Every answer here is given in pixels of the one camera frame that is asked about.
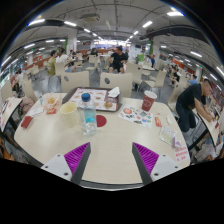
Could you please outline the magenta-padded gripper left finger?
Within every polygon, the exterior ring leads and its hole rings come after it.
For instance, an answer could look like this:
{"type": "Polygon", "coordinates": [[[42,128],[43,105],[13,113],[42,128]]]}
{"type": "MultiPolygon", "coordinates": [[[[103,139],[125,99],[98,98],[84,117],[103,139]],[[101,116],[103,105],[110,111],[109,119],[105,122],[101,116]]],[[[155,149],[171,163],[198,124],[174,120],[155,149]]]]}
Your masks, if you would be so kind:
{"type": "Polygon", "coordinates": [[[79,185],[90,153],[90,143],[85,143],[65,155],[56,154],[42,166],[42,169],[79,185]]]}

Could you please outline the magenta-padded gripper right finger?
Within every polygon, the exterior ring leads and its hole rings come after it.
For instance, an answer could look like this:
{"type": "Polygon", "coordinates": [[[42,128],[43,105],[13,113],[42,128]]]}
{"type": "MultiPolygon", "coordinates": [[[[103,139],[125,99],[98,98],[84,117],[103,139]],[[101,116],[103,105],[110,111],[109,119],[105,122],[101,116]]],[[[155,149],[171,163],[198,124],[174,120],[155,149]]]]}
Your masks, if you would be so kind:
{"type": "Polygon", "coordinates": [[[138,143],[132,144],[132,153],[144,185],[166,177],[181,169],[167,154],[159,155],[138,143]]]}

